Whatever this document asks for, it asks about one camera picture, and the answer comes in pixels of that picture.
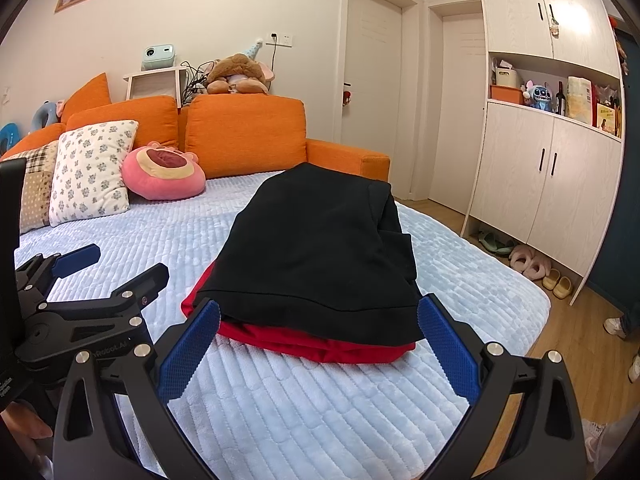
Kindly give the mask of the left hand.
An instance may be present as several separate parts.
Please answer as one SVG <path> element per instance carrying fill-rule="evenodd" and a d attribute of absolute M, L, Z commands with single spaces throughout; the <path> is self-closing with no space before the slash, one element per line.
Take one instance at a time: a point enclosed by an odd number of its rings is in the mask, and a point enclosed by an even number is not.
<path fill-rule="evenodd" d="M 10 403 L 1 417 L 12 436 L 22 443 L 34 444 L 52 437 L 52 429 L 24 403 Z"/>

